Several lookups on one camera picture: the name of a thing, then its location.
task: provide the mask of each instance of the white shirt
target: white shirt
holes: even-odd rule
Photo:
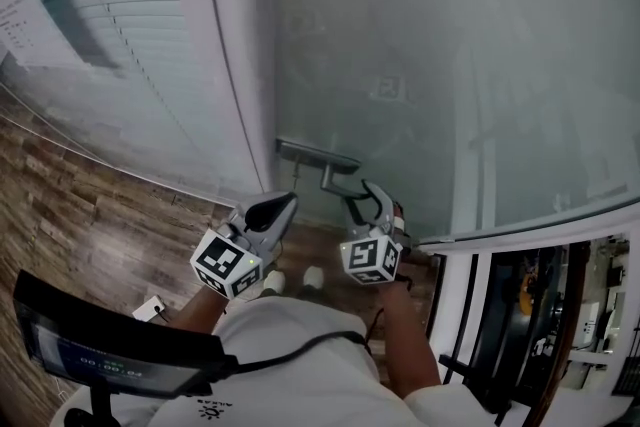
[[[227,354],[249,363],[282,356],[331,331],[364,335],[365,326],[360,318],[331,308],[265,297],[234,309],[214,333]],[[403,401],[379,383],[364,348],[343,339],[323,342],[294,361],[232,376],[211,388],[210,397],[168,401],[114,395],[113,416],[123,427],[492,425],[462,385],[425,388]],[[86,388],[56,413],[52,427],[62,427],[72,407],[91,411]]]

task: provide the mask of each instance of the sneaker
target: sneaker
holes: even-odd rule
[[[284,272],[271,271],[262,284],[263,289],[270,288],[278,294],[284,292],[285,276]]]
[[[309,267],[304,273],[302,284],[320,290],[324,285],[324,271],[320,267]]]

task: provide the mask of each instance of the wooden floor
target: wooden floor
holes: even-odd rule
[[[189,266],[193,249],[227,212],[97,164],[0,117],[0,423],[4,416],[15,426],[48,425],[60,404],[54,380],[27,360],[18,334],[11,295],[19,269],[125,314],[158,294],[171,316],[200,286]],[[369,323],[379,307],[375,292],[341,272],[342,238],[341,230],[294,225],[277,265],[288,293],[309,265],[323,267],[336,305]],[[438,260],[411,255],[409,262],[400,272],[415,282],[412,296],[426,325]],[[372,349],[384,378],[382,328]]]

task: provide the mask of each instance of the white cord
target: white cord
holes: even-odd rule
[[[69,394],[66,391],[60,389],[60,381],[58,381],[57,377],[54,377],[53,380],[56,382],[56,388],[58,388],[58,398],[64,404],[67,400],[69,400]]]

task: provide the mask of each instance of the screen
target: screen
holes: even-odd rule
[[[100,377],[113,389],[171,394],[200,371],[107,354],[66,340],[40,325],[34,327],[45,368],[73,380],[91,381]]]

